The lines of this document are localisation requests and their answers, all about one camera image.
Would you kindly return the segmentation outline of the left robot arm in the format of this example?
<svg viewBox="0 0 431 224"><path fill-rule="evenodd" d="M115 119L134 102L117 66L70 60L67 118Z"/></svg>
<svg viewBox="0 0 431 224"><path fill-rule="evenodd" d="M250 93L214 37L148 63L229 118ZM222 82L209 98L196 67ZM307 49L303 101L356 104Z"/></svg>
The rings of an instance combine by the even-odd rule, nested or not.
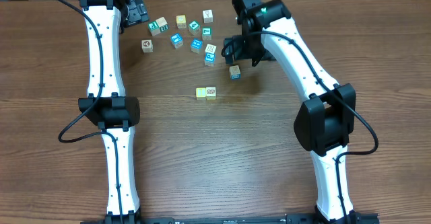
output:
<svg viewBox="0 0 431 224"><path fill-rule="evenodd" d="M139 123L136 97L127 96L121 77L119 35L147 22L143 0L79 0L86 15L90 53L87 96L79 110L98 128L106 151L108 204L103 223L140 223L135 186L133 138Z"/></svg>

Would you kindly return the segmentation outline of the white block yellow side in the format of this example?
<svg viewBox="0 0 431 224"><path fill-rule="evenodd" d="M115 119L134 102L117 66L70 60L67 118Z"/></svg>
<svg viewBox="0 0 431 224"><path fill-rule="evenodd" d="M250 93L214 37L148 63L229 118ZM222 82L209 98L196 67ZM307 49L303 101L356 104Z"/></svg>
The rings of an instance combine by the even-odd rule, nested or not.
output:
<svg viewBox="0 0 431 224"><path fill-rule="evenodd" d="M206 87L205 94L207 100L215 100L216 99L216 87Z"/></svg>

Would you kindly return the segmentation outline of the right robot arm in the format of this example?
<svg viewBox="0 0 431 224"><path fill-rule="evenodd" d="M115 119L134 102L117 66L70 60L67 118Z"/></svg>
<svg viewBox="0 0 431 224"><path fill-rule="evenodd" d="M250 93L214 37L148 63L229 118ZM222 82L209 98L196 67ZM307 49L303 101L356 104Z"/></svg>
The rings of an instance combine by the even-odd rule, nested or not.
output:
<svg viewBox="0 0 431 224"><path fill-rule="evenodd" d="M242 34L225 39L228 64L250 59L277 61L301 102L294 133L310 153L317 181L316 221L359 223L347 190L345 153L354 128L356 92L340 85L319 65L281 0L232 0Z"/></svg>

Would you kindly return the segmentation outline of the white patterned block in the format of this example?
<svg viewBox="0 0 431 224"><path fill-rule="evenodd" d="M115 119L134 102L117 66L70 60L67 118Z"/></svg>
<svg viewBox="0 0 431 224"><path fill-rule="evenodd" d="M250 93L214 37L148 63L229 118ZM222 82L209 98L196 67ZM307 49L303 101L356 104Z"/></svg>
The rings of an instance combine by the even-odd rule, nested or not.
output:
<svg viewBox="0 0 431 224"><path fill-rule="evenodd" d="M207 46L205 47L205 53L209 53L209 54L215 54L216 53L216 45L212 45L212 44L207 44Z"/></svg>
<svg viewBox="0 0 431 224"><path fill-rule="evenodd" d="M238 65L234 65L229 67L229 74L230 74L230 78L232 80L234 79L240 79L241 77L241 72L240 72L240 68Z"/></svg>

